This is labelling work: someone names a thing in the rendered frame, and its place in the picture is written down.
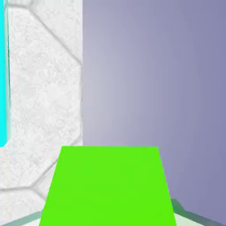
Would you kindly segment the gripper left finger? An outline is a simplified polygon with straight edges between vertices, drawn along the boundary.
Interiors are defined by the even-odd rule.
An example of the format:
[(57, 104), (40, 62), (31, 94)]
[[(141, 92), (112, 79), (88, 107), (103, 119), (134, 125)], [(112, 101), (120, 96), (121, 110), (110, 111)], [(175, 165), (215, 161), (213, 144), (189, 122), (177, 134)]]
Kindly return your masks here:
[(24, 216), (22, 218), (13, 220), (12, 222), (3, 224), (1, 226), (24, 226), (24, 225), (30, 224), (32, 222), (35, 222), (35, 221), (37, 221), (39, 223), (40, 219), (41, 219), (41, 214), (42, 214), (42, 211), (38, 211), (38, 212), (32, 213), (30, 215)]

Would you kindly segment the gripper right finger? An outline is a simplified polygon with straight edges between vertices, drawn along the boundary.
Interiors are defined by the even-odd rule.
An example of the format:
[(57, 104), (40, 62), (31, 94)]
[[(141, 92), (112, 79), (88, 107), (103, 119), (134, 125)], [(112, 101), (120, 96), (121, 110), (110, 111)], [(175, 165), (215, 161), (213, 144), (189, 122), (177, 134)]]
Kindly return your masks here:
[(225, 224), (186, 211), (177, 199), (171, 199), (177, 226), (226, 226)]

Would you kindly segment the small green cube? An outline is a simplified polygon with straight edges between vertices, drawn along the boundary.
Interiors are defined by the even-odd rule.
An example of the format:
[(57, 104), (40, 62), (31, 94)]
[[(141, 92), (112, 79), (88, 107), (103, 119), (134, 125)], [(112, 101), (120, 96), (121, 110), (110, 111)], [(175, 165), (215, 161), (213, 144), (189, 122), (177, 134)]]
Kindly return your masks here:
[(39, 226), (177, 226), (158, 148), (62, 147)]

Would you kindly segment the large cyan box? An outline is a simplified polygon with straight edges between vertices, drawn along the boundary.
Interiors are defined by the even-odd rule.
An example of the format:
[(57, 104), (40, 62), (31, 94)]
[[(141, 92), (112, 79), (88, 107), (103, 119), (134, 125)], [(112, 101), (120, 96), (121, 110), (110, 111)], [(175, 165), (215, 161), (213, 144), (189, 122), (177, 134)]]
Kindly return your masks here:
[(11, 95), (8, 0), (0, 0), (0, 147), (10, 138)]

